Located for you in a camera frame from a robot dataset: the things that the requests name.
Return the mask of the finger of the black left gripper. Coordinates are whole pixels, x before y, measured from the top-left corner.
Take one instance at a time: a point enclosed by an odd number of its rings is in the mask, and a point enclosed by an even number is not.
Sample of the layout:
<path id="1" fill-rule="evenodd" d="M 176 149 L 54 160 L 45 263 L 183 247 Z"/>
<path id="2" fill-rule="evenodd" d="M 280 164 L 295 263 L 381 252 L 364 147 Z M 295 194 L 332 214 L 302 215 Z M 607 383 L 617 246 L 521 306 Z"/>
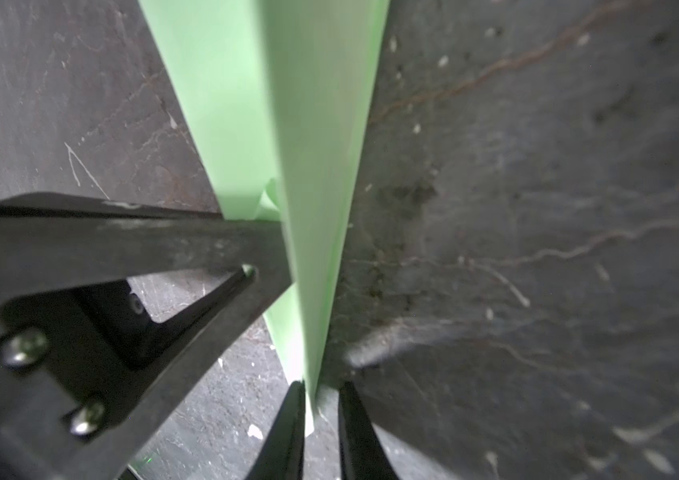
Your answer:
<path id="1" fill-rule="evenodd" d="M 107 283 L 203 269 L 157 323 Z M 0 217 L 0 479 L 113 479 L 289 286 L 275 222 Z"/>
<path id="2" fill-rule="evenodd" d="M 213 212 L 179 210 L 69 194 L 38 192 L 0 200 L 0 217 L 221 219 Z"/>

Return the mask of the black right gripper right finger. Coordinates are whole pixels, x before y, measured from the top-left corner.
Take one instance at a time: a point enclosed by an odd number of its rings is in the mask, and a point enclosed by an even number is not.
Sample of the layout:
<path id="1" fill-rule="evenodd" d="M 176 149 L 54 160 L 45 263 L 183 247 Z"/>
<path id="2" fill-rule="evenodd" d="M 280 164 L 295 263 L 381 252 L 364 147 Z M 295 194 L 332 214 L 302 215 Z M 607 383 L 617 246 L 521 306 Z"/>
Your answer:
<path id="1" fill-rule="evenodd" d="M 339 389 L 337 424 L 343 480 L 399 480 L 353 382 Z"/>

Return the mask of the light green paper sheet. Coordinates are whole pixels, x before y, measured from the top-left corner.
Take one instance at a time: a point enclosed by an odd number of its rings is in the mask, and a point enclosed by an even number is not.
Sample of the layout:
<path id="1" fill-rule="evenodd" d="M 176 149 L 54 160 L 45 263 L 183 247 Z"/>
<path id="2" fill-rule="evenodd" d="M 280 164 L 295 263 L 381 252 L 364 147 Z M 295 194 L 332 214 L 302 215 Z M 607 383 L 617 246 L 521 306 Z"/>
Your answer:
<path id="1" fill-rule="evenodd" d="M 264 319 L 313 414 L 389 4 L 140 7 L 223 216 L 282 227 L 292 283 Z"/>

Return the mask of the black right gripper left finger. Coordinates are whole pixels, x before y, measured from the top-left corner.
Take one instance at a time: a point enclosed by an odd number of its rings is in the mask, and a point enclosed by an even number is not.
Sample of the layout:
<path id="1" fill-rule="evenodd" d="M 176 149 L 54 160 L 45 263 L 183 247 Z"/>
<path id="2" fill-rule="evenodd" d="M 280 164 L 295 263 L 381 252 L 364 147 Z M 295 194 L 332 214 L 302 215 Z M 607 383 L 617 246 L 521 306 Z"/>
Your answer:
<path id="1" fill-rule="evenodd" d="M 292 382 L 246 480 L 302 479 L 305 400 L 304 382 Z"/>

